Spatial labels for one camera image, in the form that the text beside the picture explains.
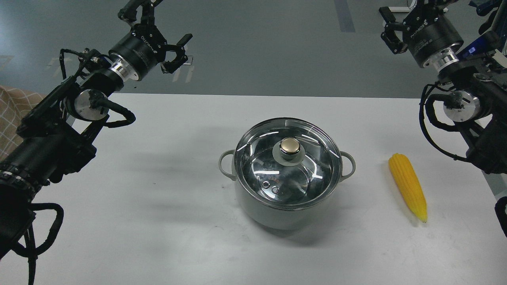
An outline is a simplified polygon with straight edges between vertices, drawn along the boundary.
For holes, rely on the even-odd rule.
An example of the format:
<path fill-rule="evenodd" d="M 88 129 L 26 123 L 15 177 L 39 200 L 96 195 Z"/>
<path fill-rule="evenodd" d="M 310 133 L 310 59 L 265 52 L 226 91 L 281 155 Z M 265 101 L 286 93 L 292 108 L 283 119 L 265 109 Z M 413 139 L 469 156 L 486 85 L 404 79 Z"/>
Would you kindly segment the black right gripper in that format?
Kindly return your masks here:
<path fill-rule="evenodd" d="M 456 2 L 458 0 L 414 0 L 403 22 L 396 21 L 389 7 L 380 7 L 379 13 L 385 21 L 381 38 L 393 54 L 408 49 L 417 65 L 424 68 L 433 54 L 448 47 L 457 51 L 463 45 L 462 37 L 444 15 Z M 403 41 L 396 35 L 397 31 L 403 32 Z"/>

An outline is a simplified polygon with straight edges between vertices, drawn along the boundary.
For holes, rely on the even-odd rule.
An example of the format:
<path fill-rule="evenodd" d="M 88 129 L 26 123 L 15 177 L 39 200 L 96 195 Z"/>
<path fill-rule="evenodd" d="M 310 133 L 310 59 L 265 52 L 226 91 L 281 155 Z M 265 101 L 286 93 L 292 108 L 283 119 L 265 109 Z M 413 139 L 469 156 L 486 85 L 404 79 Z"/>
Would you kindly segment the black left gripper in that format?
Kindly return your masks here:
<path fill-rule="evenodd" d="M 154 8 L 161 2 L 129 0 L 118 12 L 118 18 L 132 29 L 109 50 L 109 56 L 125 60 L 133 69 L 131 78 L 135 81 L 142 80 L 159 63 L 163 74 L 174 74 L 189 59 L 185 45 L 193 38 L 192 34 L 185 34 L 176 44 L 166 44 L 167 40 L 154 26 Z M 141 21 L 136 24 L 140 7 Z M 175 58 L 165 60 L 167 52 L 174 52 Z"/>

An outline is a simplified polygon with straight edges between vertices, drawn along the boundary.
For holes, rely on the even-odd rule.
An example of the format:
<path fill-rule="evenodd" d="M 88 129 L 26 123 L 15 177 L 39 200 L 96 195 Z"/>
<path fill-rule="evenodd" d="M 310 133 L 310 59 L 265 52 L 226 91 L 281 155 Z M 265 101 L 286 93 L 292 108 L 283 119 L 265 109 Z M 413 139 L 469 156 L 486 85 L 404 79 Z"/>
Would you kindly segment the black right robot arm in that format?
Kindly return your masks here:
<path fill-rule="evenodd" d="M 397 21 L 393 9 L 380 7 L 381 34 L 393 54 L 409 51 L 421 68 L 438 72 L 419 103 L 419 124 L 426 140 L 453 160 L 471 163 L 486 174 L 506 173 L 506 1 L 472 0 L 480 16 L 489 19 L 480 36 L 467 47 L 445 17 L 452 0 L 417 0 Z M 465 156 L 443 150 L 431 138 L 425 122 L 458 132 L 468 146 Z"/>

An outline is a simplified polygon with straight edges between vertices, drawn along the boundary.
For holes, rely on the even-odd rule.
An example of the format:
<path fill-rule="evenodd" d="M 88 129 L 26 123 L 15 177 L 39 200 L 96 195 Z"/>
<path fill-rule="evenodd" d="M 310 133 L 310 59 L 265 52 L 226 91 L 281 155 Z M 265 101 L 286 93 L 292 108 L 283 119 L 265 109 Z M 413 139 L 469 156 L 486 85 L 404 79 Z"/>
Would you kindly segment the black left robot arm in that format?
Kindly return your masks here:
<path fill-rule="evenodd" d="M 56 203 L 35 203 L 44 186 L 79 172 L 96 155 L 102 128 L 132 124 L 133 112 L 109 99 L 128 80 L 141 81 L 159 65 L 172 74 L 189 59 L 192 34 L 168 44 L 154 23 L 159 0 L 131 0 L 118 18 L 130 31 L 107 54 L 61 49 L 62 82 L 22 118 L 20 146 L 1 162 L 1 257 L 14 251 L 27 258 L 28 284 L 34 283 L 38 256 L 61 229 L 65 211 Z"/>

